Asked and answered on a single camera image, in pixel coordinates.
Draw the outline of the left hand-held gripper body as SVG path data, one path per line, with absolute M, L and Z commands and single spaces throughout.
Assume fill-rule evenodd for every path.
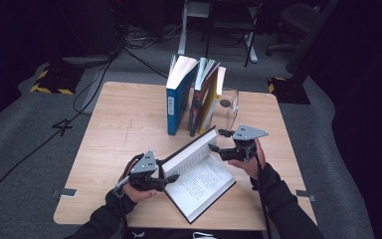
M 165 188 L 164 178 L 154 178 L 152 174 L 159 168 L 158 161 L 154 157 L 153 151 L 136 155 L 126 166 L 120 181 L 113 189 L 120 192 L 127 182 L 138 191 L 155 189 L 163 191 Z

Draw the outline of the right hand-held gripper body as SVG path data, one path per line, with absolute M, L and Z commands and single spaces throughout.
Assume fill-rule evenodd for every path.
M 268 134 L 266 130 L 240 124 L 232 134 L 238 160 L 248 162 L 255 156 L 257 154 L 255 139 Z

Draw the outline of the clear acrylic book rack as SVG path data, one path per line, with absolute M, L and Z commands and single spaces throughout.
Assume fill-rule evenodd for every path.
M 196 134 L 202 134 L 199 132 L 199 125 L 200 125 L 203 105 L 204 105 L 208 91 L 206 92 L 204 96 L 204 101 L 202 103 L 200 117 L 199 117 L 199 124 L 197 126 Z M 239 108 L 239 91 L 237 89 L 223 88 L 222 96 L 219 98 L 219 101 L 214 109 L 210 127 L 215 125 L 217 128 L 231 130 L 234 125 L 235 119 L 237 117 L 238 108 Z

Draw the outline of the black book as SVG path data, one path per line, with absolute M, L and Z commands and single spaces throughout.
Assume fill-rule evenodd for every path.
M 235 183 L 233 174 L 217 159 L 208 144 L 217 144 L 212 127 L 171 154 L 163 164 L 165 178 L 179 174 L 165 193 L 189 224 L 200 217 Z

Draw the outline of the dark red book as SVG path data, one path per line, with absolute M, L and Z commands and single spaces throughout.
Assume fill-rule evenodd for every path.
M 202 107 L 202 101 L 210 85 L 210 77 L 216 69 L 216 61 L 208 58 L 201 58 L 199 68 L 194 84 L 193 99 L 189 114 L 190 135 L 194 136 L 199 124 L 199 114 Z

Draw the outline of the blue book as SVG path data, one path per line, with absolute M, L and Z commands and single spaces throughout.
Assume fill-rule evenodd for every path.
M 195 79 L 199 62 L 190 57 L 173 55 L 166 82 L 167 133 L 175 135 L 185 110 L 191 85 Z

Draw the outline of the person's left hand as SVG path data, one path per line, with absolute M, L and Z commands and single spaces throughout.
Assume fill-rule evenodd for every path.
M 142 158 L 142 155 L 136 155 L 128 164 L 124 173 L 121 175 L 119 180 L 124 180 L 130 172 L 130 169 Z M 129 181 L 126 181 L 122 186 L 122 191 L 134 202 L 137 203 L 140 200 L 145 200 L 153 197 L 158 193 L 155 189 L 150 189 L 146 191 L 140 191 L 131 186 Z

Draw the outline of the person's right hand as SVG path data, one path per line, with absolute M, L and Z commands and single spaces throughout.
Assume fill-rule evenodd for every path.
M 266 166 L 266 158 L 259 140 L 255 139 L 257 153 L 248 162 L 231 159 L 228 161 L 229 165 L 243 169 L 250 177 L 258 179 L 259 170 Z

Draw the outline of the person's dark clothing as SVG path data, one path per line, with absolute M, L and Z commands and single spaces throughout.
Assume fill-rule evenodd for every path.
M 265 239 L 262 231 L 129 228 L 121 239 Z

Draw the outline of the yellow black striped stand base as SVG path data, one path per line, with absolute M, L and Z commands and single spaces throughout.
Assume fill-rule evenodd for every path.
M 281 104 L 310 104 L 303 85 L 295 83 L 292 79 L 270 78 L 268 79 L 268 90 Z
M 83 68 L 47 66 L 37 78 L 31 92 L 74 95 L 84 71 Z

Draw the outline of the black floor tape mark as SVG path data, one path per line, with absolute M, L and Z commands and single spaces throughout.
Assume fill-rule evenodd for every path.
M 62 119 L 61 121 L 52 125 L 52 128 L 56 129 L 59 136 L 64 136 L 68 129 L 71 129 L 71 121 L 69 119 Z

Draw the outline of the dark office chair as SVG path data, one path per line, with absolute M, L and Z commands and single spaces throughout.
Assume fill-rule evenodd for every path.
M 266 55 L 294 51 L 320 18 L 321 6 L 296 2 L 280 12 L 278 44 L 268 46 Z

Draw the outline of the grey round stand base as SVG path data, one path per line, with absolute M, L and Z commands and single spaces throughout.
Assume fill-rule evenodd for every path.
M 62 64 L 69 67 L 90 68 L 105 65 L 116 58 L 116 55 L 91 55 L 64 57 Z

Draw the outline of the white desk frame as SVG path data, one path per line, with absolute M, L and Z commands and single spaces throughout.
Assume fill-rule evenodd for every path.
M 210 3 L 205 0 L 184 0 L 183 10 L 181 20 L 182 23 L 181 33 L 179 38 L 179 46 L 177 53 L 179 55 L 184 55 L 186 50 L 187 42 L 187 23 L 191 18 L 208 18 L 209 15 Z M 250 51 L 250 60 L 253 64 L 258 62 L 257 54 L 253 47 L 250 48 L 251 40 L 254 39 L 254 33 L 249 33 L 244 35 L 245 46 L 251 50 Z

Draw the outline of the black metal chair frame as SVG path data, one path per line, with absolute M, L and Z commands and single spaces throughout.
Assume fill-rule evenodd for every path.
M 205 57 L 209 55 L 209 48 L 213 32 L 240 34 L 247 52 L 245 67 L 251 59 L 254 43 L 254 32 L 263 0 L 211 0 L 209 14 L 204 35 L 207 37 Z

